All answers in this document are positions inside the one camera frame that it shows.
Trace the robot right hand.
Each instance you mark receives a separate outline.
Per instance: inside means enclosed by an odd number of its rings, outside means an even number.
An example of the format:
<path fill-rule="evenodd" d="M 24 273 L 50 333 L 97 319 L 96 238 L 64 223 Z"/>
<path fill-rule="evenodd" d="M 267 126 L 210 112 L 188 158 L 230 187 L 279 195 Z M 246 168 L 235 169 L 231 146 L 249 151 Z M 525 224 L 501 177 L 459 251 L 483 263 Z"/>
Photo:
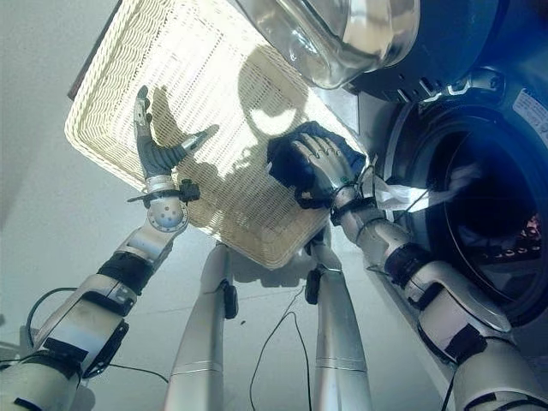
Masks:
<path fill-rule="evenodd" d="M 315 196 L 331 197 L 341 188 L 355 182 L 356 175 L 348 160 L 328 138 L 300 133 L 291 146 L 301 155 L 313 174 L 309 192 Z"/>

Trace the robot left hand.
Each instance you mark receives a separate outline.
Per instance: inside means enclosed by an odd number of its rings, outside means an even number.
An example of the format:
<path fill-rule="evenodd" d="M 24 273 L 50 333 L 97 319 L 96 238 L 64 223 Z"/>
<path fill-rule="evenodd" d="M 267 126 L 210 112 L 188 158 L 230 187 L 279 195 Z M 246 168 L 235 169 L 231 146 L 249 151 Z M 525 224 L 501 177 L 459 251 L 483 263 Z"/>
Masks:
<path fill-rule="evenodd" d="M 190 134 L 182 143 L 161 146 L 152 137 L 152 114 L 148 112 L 148 88 L 142 86 L 134 100 L 134 140 L 143 175 L 146 180 L 156 176 L 170 176 L 172 170 L 185 158 L 200 149 L 219 130 L 212 124 L 205 130 Z"/>

